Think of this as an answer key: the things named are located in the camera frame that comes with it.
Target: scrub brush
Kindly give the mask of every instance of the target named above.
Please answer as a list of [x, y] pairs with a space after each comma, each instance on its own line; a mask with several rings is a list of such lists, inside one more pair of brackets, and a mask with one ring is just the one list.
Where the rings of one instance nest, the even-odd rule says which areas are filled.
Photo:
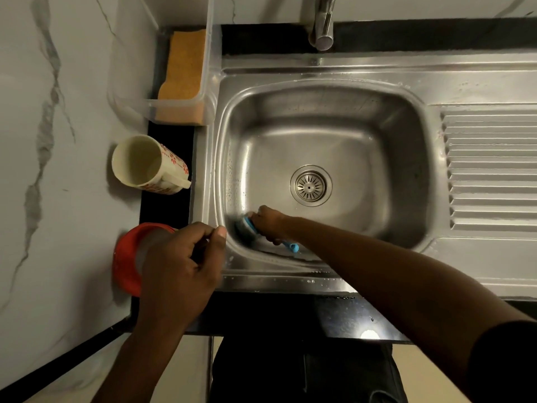
[[[235, 224], [237, 231], [240, 233], [241, 237], [248, 242], [253, 242], [253, 240], [256, 238], [257, 235], [259, 235], [259, 232], [253, 225], [250, 218], [246, 215], [244, 215], [242, 218], [238, 220], [238, 222]], [[287, 241], [283, 241], [282, 244], [289, 249], [291, 253], [297, 253], [299, 251], [299, 245], [297, 243], [290, 243]]]

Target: sink basin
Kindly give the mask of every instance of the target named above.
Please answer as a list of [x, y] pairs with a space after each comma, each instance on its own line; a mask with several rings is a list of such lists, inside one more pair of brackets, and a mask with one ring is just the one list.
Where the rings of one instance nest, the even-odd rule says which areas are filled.
[[[408, 99], [380, 89], [283, 82], [231, 99], [216, 163], [233, 241], [290, 256], [264, 238], [244, 243], [234, 229], [260, 205], [405, 248], [423, 239], [430, 175], [424, 128]], [[295, 258], [316, 259], [304, 248]]]

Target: sponge holder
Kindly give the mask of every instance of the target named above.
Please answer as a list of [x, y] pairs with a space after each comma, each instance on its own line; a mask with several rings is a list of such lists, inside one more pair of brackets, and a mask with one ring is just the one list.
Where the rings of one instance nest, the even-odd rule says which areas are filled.
[[[222, 70], [222, 31], [215, 0], [119, 0], [112, 46], [109, 98], [156, 123], [208, 125], [214, 121]], [[198, 94], [157, 100], [173, 30], [206, 29]]]

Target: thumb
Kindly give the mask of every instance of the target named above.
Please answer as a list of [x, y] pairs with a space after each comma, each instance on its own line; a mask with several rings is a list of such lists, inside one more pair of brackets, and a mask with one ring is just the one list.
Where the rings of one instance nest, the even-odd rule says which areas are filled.
[[220, 272], [225, 258], [225, 237], [227, 231], [224, 226], [218, 226], [211, 237], [209, 244], [205, 248], [203, 264], [201, 266], [201, 274], [206, 276], [214, 284], [220, 281]]

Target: drain strainer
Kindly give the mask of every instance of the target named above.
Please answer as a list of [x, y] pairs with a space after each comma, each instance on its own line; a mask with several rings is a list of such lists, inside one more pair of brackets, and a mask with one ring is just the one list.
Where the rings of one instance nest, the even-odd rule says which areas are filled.
[[332, 180], [317, 165], [305, 165], [295, 171], [289, 184], [293, 198], [305, 206], [319, 206], [332, 193]]

